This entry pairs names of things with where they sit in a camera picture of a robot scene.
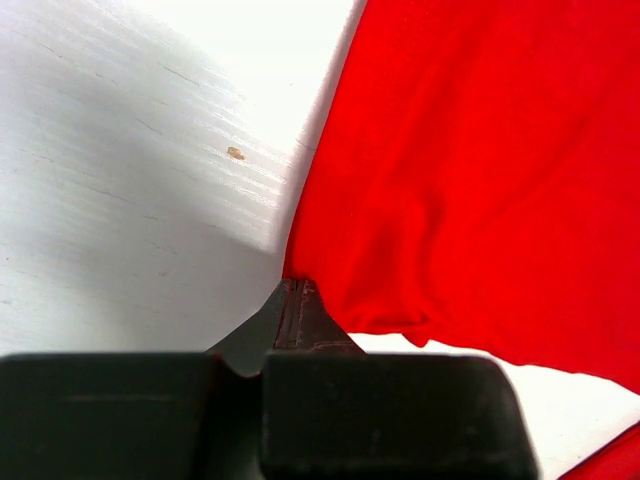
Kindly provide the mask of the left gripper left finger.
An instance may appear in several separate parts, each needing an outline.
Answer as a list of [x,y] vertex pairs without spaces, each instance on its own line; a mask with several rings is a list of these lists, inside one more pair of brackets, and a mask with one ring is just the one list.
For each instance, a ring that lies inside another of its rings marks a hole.
[[257,312],[206,353],[240,377],[257,376],[262,370],[265,355],[276,342],[292,290],[292,280],[281,280]]

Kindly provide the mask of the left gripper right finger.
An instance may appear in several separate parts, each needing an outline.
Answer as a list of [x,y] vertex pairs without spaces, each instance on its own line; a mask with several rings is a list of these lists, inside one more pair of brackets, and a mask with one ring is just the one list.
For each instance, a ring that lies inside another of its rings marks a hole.
[[273,343],[275,350],[364,354],[327,312],[311,280],[285,279],[284,306]]

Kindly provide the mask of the red t shirt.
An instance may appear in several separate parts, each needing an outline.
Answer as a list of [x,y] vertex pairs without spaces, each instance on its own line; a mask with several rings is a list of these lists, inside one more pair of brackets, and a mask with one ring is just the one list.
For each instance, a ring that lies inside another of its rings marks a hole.
[[639,5],[370,1],[283,273],[350,333],[639,388]]

